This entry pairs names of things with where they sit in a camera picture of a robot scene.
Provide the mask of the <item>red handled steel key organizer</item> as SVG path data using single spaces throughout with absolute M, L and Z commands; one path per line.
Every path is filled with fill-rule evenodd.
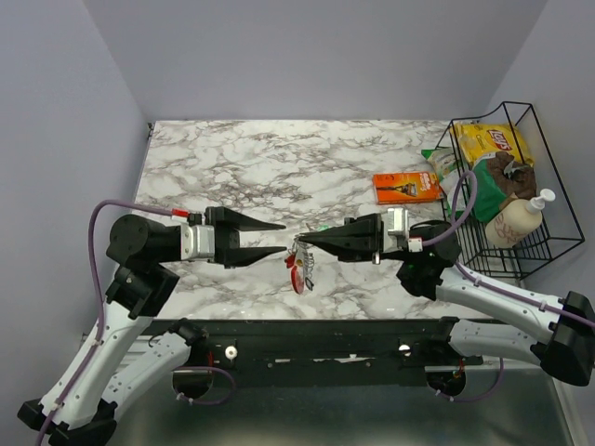
M 284 258 L 286 268 L 289 270 L 290 283 L 297 295 L 314 288 L 313 270 L 315 260 L 311 247 L 302 240 L 302 235 L 297 235 L 292 245 L 288 248 Z

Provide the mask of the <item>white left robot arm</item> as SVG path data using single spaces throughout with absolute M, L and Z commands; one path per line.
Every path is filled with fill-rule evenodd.
M 106 255 L 117 269 L 101 290 L 95 254 L 96 205 L 88 223 L 87 250 L 98 317 L 57 383 L 40 399 L 24 402 L 19 419 L 37 433 L 36 444 L 104 445 L 130 404 L 155 382 L 206 354 L 206 331 L 182 318 L 160 334 L 148 352 L 117 370 L 137 338 L 152 324 L 179 282 L 166 268 L 172 262 L 206 261 L 241 268 L 281 252 L 279 246 L 242 247 L 240 234 L 279 230 L 224 206 L 204 213 L 112 201 L 127 209 L 109 234 Z

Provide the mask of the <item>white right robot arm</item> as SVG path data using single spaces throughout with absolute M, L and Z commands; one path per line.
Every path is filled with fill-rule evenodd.
M 585 387 L 594 370 L 594 308 L 584 295 L 564 297 L 526 290 L 463 266 L 454 227 L 443 220 L 410 225 L 401 208 L 348 218 L 304 233 L 298 240 L 338 261 L 397 260 L 396 274 L 410 295 L 456 304 L 497 321 L 457 321 L 428 341 L 430 357 L 451 362 L 459 354 L 514 359 L 539 366 L 566 384 Z

